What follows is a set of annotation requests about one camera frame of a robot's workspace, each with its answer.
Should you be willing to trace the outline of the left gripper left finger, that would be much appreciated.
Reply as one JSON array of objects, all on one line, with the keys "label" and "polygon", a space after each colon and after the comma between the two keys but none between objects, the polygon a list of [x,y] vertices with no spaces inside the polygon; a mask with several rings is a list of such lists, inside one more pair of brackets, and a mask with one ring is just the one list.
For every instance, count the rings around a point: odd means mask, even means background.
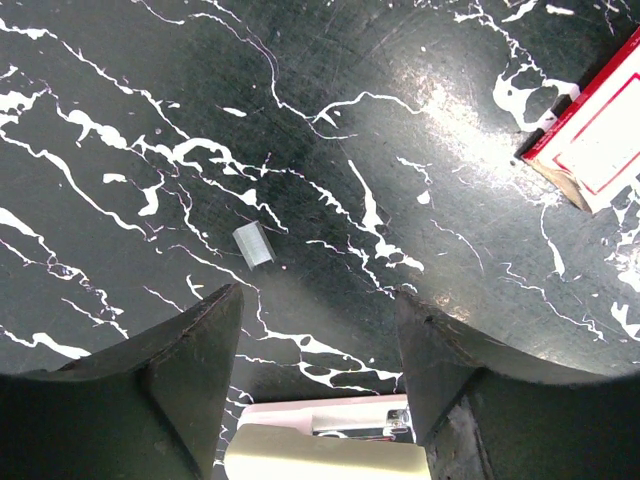
[{"label": "left gripper left finger", "polygon": [[243,317],[228,284],[58,370],[1,378],[5,479],[208,479]]}]

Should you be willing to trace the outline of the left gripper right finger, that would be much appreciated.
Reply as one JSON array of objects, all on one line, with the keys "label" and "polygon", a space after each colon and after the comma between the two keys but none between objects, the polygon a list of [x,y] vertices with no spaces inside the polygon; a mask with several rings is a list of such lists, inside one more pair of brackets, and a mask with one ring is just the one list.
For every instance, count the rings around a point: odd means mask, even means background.
[{"label": "left gripper right finger", "polygon": [[525,353],[395,294],[416,441],[435,479],[635,479],[639,377]]}]

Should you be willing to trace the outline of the beige white stapler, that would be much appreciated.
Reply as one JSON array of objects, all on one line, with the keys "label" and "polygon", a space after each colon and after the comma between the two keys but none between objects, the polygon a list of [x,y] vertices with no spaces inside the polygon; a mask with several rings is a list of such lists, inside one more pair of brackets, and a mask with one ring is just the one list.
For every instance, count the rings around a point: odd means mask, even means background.
[{"label": "beige white stapler", "polygon": [[429,479],[404,394],[254,404],[224,456],[229,479]]}]

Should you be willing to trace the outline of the grey staple strip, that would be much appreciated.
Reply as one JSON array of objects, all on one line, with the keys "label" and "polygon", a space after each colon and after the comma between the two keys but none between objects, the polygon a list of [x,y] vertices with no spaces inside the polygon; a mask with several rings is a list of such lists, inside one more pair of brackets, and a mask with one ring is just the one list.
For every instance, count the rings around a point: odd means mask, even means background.
[{"label": "grey staple strip", "polygon": [[232,236],[250,270],[275,261],[274,250],[259,221],[237,228]]}]

